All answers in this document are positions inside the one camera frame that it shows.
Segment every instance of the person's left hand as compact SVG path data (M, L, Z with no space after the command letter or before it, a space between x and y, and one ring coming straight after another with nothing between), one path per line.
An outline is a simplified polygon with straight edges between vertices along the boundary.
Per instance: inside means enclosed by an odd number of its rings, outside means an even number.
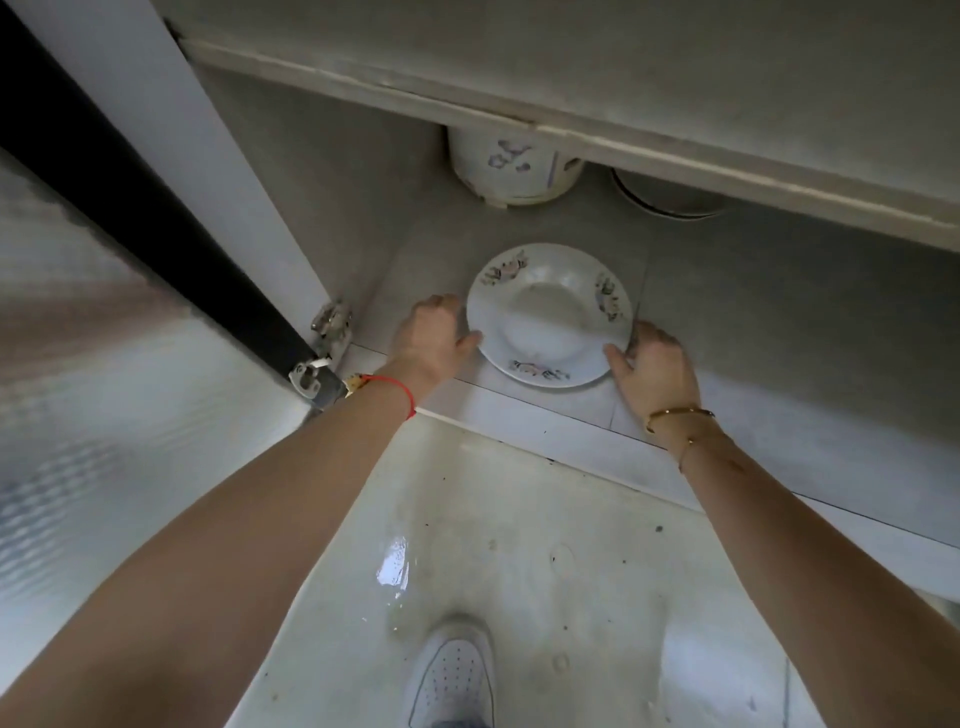
M457 338L460 299L452 293L417 303L394 336L387 363L377 372L399 379L420 403L453 377L483 338L479 331Z

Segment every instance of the shoe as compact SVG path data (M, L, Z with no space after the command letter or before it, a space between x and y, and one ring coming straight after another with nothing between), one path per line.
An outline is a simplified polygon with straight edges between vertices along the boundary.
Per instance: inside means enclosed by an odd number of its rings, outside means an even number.
M495 728L493 651L486 626L451 617L430 633L403 695L405 728Z

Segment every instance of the black door edge strip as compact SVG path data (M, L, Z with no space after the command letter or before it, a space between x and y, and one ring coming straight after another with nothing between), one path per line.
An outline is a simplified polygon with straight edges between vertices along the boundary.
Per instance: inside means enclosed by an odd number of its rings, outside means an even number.
M0 147L284 379L316 357L3 2L0 63Z

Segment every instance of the floral plate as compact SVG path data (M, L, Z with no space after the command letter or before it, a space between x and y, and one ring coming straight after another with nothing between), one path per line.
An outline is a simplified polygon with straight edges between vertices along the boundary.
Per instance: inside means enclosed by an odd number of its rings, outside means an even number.
M506 375L540 387L576 387L610 368L608 342L627 346L633 309L603 263L575 248L531 243L484 266L467 296L480 351Z

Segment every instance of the person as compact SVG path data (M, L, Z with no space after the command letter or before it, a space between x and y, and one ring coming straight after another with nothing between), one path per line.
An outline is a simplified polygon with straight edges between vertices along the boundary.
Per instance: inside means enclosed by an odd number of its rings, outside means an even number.
M255 458L127 559L0 699L0 725L223 726L410 398L453 377L480 341L476 332L457 338L458 309L451 295L418 303L384 378ZM826 724L960 725L960 633L724 434L702 410L674 338L641 323L635 366L614 346L605 352L623 398L680 464ZM443 666L460 668L445 692ZM442 624L410 685L404 724L493 728L483 625Z

